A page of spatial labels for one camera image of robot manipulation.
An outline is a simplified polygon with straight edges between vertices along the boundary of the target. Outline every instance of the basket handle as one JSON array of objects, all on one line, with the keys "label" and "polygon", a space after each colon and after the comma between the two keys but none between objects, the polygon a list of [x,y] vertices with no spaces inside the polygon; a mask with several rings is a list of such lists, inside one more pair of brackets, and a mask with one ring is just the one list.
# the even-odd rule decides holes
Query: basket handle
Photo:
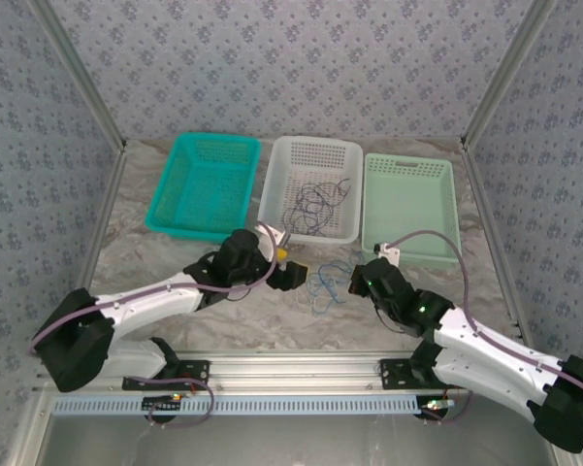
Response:
[{"label": "basket handle", "polygon": [[400,162],[400,161],[395,162],[395,165],[397,165],[398,167],[409,167],[409,168],[416,168],[418,166],[418,164],[415,162]]}]

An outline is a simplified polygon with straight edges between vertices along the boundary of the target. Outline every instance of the plastic basket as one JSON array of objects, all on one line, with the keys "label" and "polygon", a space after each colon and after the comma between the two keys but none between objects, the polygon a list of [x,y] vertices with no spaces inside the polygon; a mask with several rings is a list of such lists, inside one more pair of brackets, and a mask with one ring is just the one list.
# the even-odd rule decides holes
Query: plastic basket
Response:
[{"label": "plastic basket", "polygon": [[213,242],[243,228],[260,149],[259,141],[252,138],[181,134],[145,225],[175,238]]},{"label": "plastic basket", "polygon": [[[365,161],[362,250],[417,230],[436,230],[461,251],[453,166],[447,160],[369,153]],[[400,245],[401,263],[444,269],[457,263],[441,238],[421,235]]]},{"label": "plastic basket", "polygon": [[[284,228],[296,244],[345,245],[358,238],[362,204],[362,149],[337,139],[284,136],[276,139],[265,178],[259,219]],[[327,216],[315,235],[293,233],[288,213],[308,183],[334,183],[344,179],[349,190]]]}]

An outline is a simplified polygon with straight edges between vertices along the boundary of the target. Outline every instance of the cable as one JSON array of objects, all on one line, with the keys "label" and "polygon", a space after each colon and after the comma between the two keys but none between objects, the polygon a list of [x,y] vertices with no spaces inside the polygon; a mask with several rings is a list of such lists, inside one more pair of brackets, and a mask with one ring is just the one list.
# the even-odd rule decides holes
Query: cable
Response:
[{"label": "cable", "polygon": [[[478,326],[476,325],[476,322],[472,318],[472,315],[470,314],[470,309],[469,309],[470,281],[469,281],[469,277],[468,277],[468,270],[466,269],[466,264],[464,263],[464,258],[462,257],[461,253],[459,252],[459,250],[457,249],[455,244],[450,240],[450,238],[448,238],[447,236],[445,236],[442,233],[435,231],[435,230],[418,230],[418,231],[414,231],[413,233],[409,233],[407,235],[404,235],[403,237],[399,238],[394,243],[391,243],[388,246],[386,246],[386,248],[387,249],[394,248],[394,247],[398,246],[399,244],[401,244],[403,241],[406,241],[410,238],[413,238],[413,237],[419,236],[419,235],[438,236],[442,240],[444,240],[450,248],[453,249],[453,252],[455,252],[455,255],[457,256],[457,261],[459,262],[459,266],[462,269],[462,275],[464,276],[464,305],[463,305],[464,306],[463,307],[464,316],[466,317],[466,321],[468,322],[468,325],[470,326],[472,331],[474,333],[476,333],[484,341],[486,341],[488,344],[490,344],[492,347],[494,347],[498,350],[501,350],[502,352],[508,354],[509,356],[515,357],[516,359],[519,359],[520,361],[526,362],[526,363],[536,367],[537,362],[538,362],[538,361],[536,361],[536,359],[532,359],[531,357],[527,357],[524,354],[520,354],[519,352],[517,352],[511,348],[507,348],[504,345],[498,343],[497,341],[495,341],[492,338],[485,335],[485,333],[482,330],[479,331]],[[572,383],[575,386],[577,386],[578,388],[580,388],[581,390],[583,390],[583,382],[579,381],[575,377],[570,376],[569,374],[565,374],[564,372],[559,371],[558,369],[555,369],[551,366],[548,366],[547,364],[540,363],[538,365],[538,367],[539,367],[539,369],[548,371],[551,374],[554,374],[555,376],[560,377],[561,379],[564,379],[565,381]]]},{"label": "cable", "polygon": [[34,354],[35,347],[37,345],[39,345],[39,343],[42,342],[46,338],[47,335],[49,335],[51,332],[53,332],[57,328],[60,328],[61,326],[63,326],[65,323],[70,322],[71,320],[74,320],[74,319],[82,317],[82,316],[87,316],[87,315],[94,313],[96,311],[101,311],[103,309],[111,308],[114,306],[114,304],[125,304],[125,303],[133,301],[135,299],[140,299],[140,298],[143,298],[145,296],[150,296],[151,294],[159,293],[161,291],[168,292],[171,289],[175,289],[175,288],[179,288],[179,289],[181,289],[181,288],[197,288],[197,289],[203,289],[205,291],[215,291],[218,293],[229,293],[229,292],[237,292],[237,291],[248,291],[248,290],[254,288],[255,286],[258,286],[259,284],[265,282],[270,277],[270,275],[274,272],[274,269],[276,266],[276,259],[275,259],[276,243],[275,243],[274,233],[272,233],[272,230],[270,229],[270,227],[268,225],[266,225],[265,223],[263,223],[262,221],[257,221],[257,224],[263,226],[265,228],[265,231],[267,232],[268,236],[270,237],[270,240],[272,241],[272,248],[274,251],[274,257],[272,258],[272,263],[270,264],[270,268],[268,269],[266,274],[263,277],[261,277],[259,280],[257,280],[256,282],[251,283],[251,284],[243,284],[243,285],[235,286],[235,287],[232,287],[232,286],[231,287],[211,286],[208,284],[193,283],[193,282],[173,283],[173,284],[168,284],[168,285],[162,284],[160,286],[156,286],[155,288],[147,289],[145,291],[139,291],[137,293],[128,294],[127,296],[123,296],[123,297],[118,298],[114,301],[108,301],[106,303],[97,304],[95,306],[90,306],[88,308],[80,309],[78,311],[75,311],[74,313],[68,314],[68,315],[58,319],[57,321],[48,325],[48,327],[43,329],[41,332],[39,332],[32,339],[32,342],[30,343],[30,348],[28,349],[28,353]]},{"label": "cable", "polygon": [[[362,263],[364,260],[361,252],[355,250],[347,259],[349,262],[344,260],[335,259],[332,262],[323,264],[319,266],[316,274],[310,274],[307,277],[306,287],[308,292],[308,301],[312,313],[316,316],[322,316],[328,312],[331,306],[334,304],[344,304],[345,302],[339,298],[339,285],[349,283],[351,280],[351,274],[353,273],[353,267]],[[333,275],[324,272],[324,270],[331,268],[340,271],[340,274]],[[322,291],[326,290],[329,296],[323,296]],[[328,298],[328,302],[325,308],[319,310],[316,307],[317,299]]]},{"label": "cable", "polygon": [[[192,420],[190,422],[174,422],[172,424],[160,424],[163,428],[169,427],[172,429],[179,429],[179,428],[194,427],[196,425],[202,424],[203,422],[205,422],[207,419],[209,419],[211,417],[213,407],[215,406],[215,395],[213,394],[213,390],[211,390],[209,385],[207,385],[206,383],[204,383],[202,381],[199,381],[198,379],[190,379],[190,378],[147,379],[145,377],[128,377],[127,379],[131,379],[132,381],[135,381],[138,383],[148,383],[148,384],[156,384],[156,385],[166,384],[166,383],[185,383],[185,384],[195,383],[198,386],[201,386],[202,388],[204,388],[207,391],[207,393],[210,395],[210,405],[207,408],[207,411],[202,416],[200,416],[198,419]],[[148,410],[148,415],[146,416],[146,418],[148,419],[148,421],[151,424],[157,423],[153,419],[153,412],[155,411],[155,408],[157,408],[159,405],[163,405],[164,403],[168,403],[168,402],[167,401],[158,401],[156,403],[153,403],[153,405]]]},{"label": "cable", "polygon": [[241,298],[237,298],[237,299],[231,299],[231,298],[226,298],[227,301],[230,301],[232,303],[237,303],[238,301],[242,301],[243,299],[248,297],[248,294],[250,294],[250,291],[252,291],[252,288],[249,289],[244,296],[242,296]]},{"label": "cable", "polygon": [[[289,233],[324,236],[321,229],[334,216],[335,207],[338,207],[347,197],[348,189],[340,185],[349,182],[345,178],[338,183],[304,183],[295,197],[295,205],[284,211],[282,223]],[[325,186],[333,186],[328,192]]]},{"label": "cable", "polygon": [[384,319],[381,318],[381,314],[379,313],[379,309],[377,307],[375,307],[375,313],[377,314],[377,318],[379,319],[379,321],[382,323],[382,325],[384,327],[386,327],[388,330],[390,330],[393,333],[404,333],[403,330],[395,330],[392,327],[389,327],[388,325],[386,325],[386,322],[384,322]]}]

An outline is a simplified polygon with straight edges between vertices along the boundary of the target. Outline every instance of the teal basket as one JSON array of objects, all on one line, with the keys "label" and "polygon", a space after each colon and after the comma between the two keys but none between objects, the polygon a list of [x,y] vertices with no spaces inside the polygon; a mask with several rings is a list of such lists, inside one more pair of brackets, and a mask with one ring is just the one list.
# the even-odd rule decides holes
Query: teal basket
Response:
[{"label": "teal basket", "polygon": [[260,151],[253,138],[181,134],[145,225],[175,238],[222,242],[244,226]]},{"label": "teal basket", "polygon": [[[369,153],[365,159],[362,251],[418,230],[436,230],[461,252],[453,166],[448,160]],[[400,244],[401,264],[445,269],[457,263],[439,237],[419,235]]]}]

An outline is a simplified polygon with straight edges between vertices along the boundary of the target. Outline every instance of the black cable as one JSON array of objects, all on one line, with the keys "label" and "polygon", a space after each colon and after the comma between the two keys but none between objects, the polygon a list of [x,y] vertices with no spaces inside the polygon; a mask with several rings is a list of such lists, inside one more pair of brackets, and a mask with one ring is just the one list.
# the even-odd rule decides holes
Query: black cable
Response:
[{"label": "black cable", "polygon": [[[335,214],[335,208],[345,200],[351,189],[351,186],[348,189],[340,186],[345,182],[349,182],[349,178],[338,183],[304,183],[296,194],[294,207],[289,207],[282,214],[285,229],[289,233],[324,236],[321,229],[327,226]],[[332,192],[325,186],[331,186]]]},{"label": "black cable", "polygon": [[215,253],[216,253],[215,250],[213,250],[211,252],[208,252],[203,257],[201,257],[200,259],[198,259],[198,263],[199,264],[209,264],[210,263],[210,259],[215,256]]},{"label": "black cable", "polygon": [[386,327],[388,330],[390,330],[393,333],[404,333],[401,330],[395,330],[394,328],[389,327],[388,325],[386,325],[386,322],[384,322],[384,319],[381,318],[381,314],[379,313],[379,309],[375,308],[375,313],[377,314],[377,318],[379,319],[379,321],[381,322],[381,324]]},{"label": "black cable", "polygon": [[238,301],[242,301],[244,298],[247,297],[248,294],[250,294],[250,291],[252,291],[252,288],[249,289],[244,296],[242,296],[241,298],[237,298],[237,299],[231,299],[231,298],[226,298],[227,301],[231,301],[232,303],[237,303]]}]

